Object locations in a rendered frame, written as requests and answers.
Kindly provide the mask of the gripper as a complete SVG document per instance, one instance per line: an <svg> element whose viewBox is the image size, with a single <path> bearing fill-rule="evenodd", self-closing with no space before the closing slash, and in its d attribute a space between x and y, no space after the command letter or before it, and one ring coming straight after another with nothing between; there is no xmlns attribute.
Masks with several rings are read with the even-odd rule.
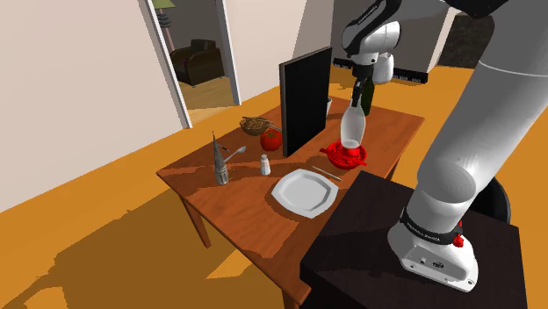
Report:
<svg viewBox="0 0 548 309"><path fill-rule="evenodd" d="M360 105L360 97L362 96L364 82L371 77L374 66L361 65L354 63L352 66L352 75L356 78L356 82L353 87L351 95L351 106L358 107Z"/></svg>

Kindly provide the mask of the clear glass bottle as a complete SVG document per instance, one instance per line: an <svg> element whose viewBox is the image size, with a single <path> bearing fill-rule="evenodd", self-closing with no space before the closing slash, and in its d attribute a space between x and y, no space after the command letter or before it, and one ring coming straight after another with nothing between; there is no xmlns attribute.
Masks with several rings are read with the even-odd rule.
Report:
<svg viewBox="0 0 548 309"><path fill-rule="evenodd" d="M365 115L359 104L350 104L341 120L341 143L348 149L358 148L364 136Z"/></svg>

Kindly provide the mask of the black upright board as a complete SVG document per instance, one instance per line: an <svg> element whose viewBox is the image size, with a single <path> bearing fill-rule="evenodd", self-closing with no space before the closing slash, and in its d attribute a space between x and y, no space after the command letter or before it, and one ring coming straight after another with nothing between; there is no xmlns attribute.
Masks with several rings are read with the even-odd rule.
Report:
<svg viewBox="0 0 548 309"><path fill-rule="evenodd" d="M332 47L279 65L283 156L289 157L324 130Z"/></svg>

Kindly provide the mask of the silver knife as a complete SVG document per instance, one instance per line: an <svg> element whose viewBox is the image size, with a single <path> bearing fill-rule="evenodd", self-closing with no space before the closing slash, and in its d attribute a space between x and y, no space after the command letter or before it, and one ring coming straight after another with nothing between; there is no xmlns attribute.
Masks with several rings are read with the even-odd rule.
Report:
<svg viewBox="0 0 548 309"><path fill-rule="evenodd" d="M340 181L340 182L342 181L341 177L339 177L339 176L335 176L335 175L333 175L333 174L331 174L331 173L329 173L329 172L327 172L327 171L325 171L325 170L323 170L323 169L320 169L320 168L318 168L318 167L315 167L315 166L311 166L311 167L312 167L312 169L321 172L321 173L324 174L325 176L332 177L332 178L334 178L335 180Z"/></svg>

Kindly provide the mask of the red tomato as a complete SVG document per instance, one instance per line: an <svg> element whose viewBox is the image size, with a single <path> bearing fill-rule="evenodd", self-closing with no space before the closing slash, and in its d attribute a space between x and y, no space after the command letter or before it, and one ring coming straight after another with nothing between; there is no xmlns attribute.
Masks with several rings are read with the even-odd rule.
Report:
<svg viewBox="0 0 548 309"><path fill-rule="evenodd" d="M265 151L275 151L282 146L282 134L275 129L268 129L261 134L260 143Z"/></svg>

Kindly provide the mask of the woven brown basket bowl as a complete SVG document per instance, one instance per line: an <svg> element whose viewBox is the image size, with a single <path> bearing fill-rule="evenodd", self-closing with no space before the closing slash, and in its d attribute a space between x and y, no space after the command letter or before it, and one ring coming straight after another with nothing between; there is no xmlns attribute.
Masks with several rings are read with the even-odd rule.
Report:
<svg viewBox="0 0 548 309"><path fill-rule="evenodd" d="M243 117L240 121L240 127L246 134L251 136L259 136L268 129L274 129L280 132L280 129L275 127L272 123L272 120L260 117Z"/></svg>

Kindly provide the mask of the white plate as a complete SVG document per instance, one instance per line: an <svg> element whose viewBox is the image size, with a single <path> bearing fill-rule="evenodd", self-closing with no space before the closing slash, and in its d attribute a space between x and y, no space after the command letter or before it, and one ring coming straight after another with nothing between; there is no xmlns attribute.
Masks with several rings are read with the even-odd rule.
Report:
<svg viewBox="0 0 548 309"><path fill-rule="evenodd" d="M325 176L306 169L296 169L282 177L272 196L288 211L313 219L334 202L338 187Z"/></svg>

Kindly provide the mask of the silver spoon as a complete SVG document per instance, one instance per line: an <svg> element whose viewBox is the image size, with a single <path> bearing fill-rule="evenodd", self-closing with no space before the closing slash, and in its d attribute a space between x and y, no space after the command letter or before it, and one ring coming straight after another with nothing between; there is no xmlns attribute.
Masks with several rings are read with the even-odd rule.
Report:
<svg viewBox="0 0 548 309"><path fill-rule="evenodd" d="M246 147L240 147L236 151L234 151L231 155L229 155L226 159L224 159L224 163L228 162L232 157L234 157L237 154L241 154L246 151Z"/></svg>

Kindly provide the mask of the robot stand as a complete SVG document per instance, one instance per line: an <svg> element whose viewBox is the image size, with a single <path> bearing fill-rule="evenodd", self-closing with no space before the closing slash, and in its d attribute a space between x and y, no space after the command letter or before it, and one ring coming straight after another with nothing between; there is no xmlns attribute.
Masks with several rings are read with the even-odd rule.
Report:
<svg viewBox="0 0 548 309"><path fill-rule="evenodd" d="M519 230L469 211L479 281L462 292L405 270L387 233L412 189L360 172L300 263L300 309L528 309Z"/></svg>

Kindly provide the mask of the brown wooden table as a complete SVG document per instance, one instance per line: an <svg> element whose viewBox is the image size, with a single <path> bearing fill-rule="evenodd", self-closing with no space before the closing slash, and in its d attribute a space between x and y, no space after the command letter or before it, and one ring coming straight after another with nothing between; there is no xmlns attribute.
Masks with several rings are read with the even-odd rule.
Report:
<svg viewBox="0 0 548 309"><path fill-rule="evenodd" d="M276 183L296 169L320 168L332 174L341 199L361 170L390 178L403 151L424 119L374 106L366 119L363 146L366 164L353 170L334 167L322 149L339 137L339 125L348 107L334 98L325 129L288 158L282 150L269 153L271 173L260 172L263 150L258 139L235 129L220 144L247 148L227 164L229 182L220 185L213 172L210 144L158 171L158 176L181 198L200 239L211 245L204 224L209 222L283 292L285 309L299 309L310 287L299 278L299 264L332 212L314 219L289 212L271 195Z"/></svg>

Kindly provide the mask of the black round object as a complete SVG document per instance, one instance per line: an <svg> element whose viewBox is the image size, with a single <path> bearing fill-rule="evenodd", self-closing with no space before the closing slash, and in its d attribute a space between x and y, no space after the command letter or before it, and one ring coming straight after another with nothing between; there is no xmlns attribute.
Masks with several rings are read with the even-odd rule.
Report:
<svg viewBox="0 0 548 309"><path fill-rule="evenodd" d="M470 211L486 215L501 222L510 223L511 208L508 194L494 177L469 207Z"/></svg>

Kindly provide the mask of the floor lamp with green shade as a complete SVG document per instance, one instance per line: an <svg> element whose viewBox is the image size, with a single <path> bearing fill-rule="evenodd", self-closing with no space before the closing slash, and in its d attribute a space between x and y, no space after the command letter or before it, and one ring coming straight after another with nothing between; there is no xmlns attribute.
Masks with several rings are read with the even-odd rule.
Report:
<svg viewBox="0 0 548 309"><path fill-rule="evenodd" d="M151 0L154 8L157 10L156 16L159 21L160 27L165 32L167 43L169 44L169 50L172 52L175 50L173 40L170 35L169 28L171 27L171 21L164 9L175 8L176 6L172 3L172 0Z"/></svg>

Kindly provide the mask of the white door frame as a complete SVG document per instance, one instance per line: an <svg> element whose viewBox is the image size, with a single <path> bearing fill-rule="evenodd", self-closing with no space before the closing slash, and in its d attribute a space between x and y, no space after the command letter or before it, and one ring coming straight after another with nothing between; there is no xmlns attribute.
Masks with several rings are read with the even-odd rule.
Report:
<svg viewBox="0 0 548 309"><path fill-rule="evenodd" d="M183 129L192 128L193 124L185 105L183 94L176 79L172 61L169 57L169 50L162 35L162 28L156 16L155 7L152 0L137 0L141 9L141 15L145 21L149 37L153 44L155 55L159 61L164 79L166 80L171 99L175 105L177 116ZM223 40L224 55L228 58L228 79L231 85L232 99L235 106L242 104L240 88L237 80L237 74L234 68L233 46L230 37L230 31L226 15L226 0L215 0L217 5L217 15L220 21L221 38Z"/></svg>

